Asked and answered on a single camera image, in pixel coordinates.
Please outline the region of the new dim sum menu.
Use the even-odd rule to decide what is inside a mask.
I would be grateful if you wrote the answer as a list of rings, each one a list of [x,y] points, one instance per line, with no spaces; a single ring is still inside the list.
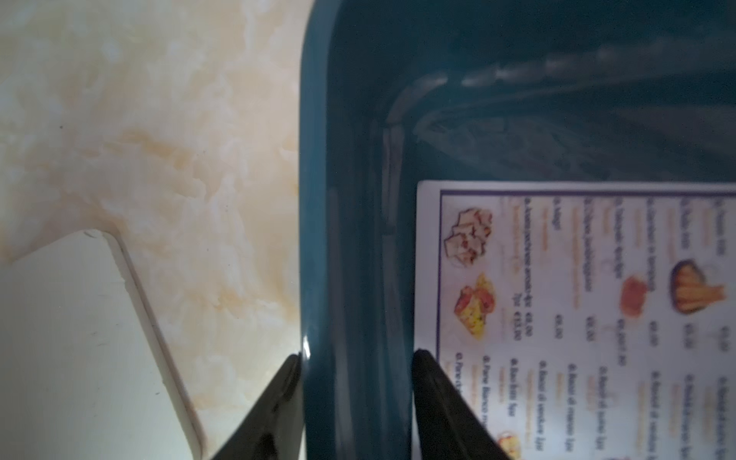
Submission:
[[[511,458],[734,458],[733,184],[423,181],[414,318]]]

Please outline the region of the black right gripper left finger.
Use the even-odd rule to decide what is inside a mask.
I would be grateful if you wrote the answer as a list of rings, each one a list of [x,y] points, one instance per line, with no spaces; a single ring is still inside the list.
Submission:
[[[297,460],[304,432],[302,358],[286,358],[215,460]]]

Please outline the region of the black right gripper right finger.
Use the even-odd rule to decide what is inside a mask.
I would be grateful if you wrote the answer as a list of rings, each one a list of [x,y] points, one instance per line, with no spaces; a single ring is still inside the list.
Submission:
[[[421,458],[509,460],[427,350],[413,355],[412,384]]]

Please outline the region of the clear acrylic menu holder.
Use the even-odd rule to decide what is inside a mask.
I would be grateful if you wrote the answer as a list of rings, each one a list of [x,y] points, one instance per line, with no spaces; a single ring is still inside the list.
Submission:
[[[118,241],[67,235],[1,270],[5,459],[197,459],[201,446]]]

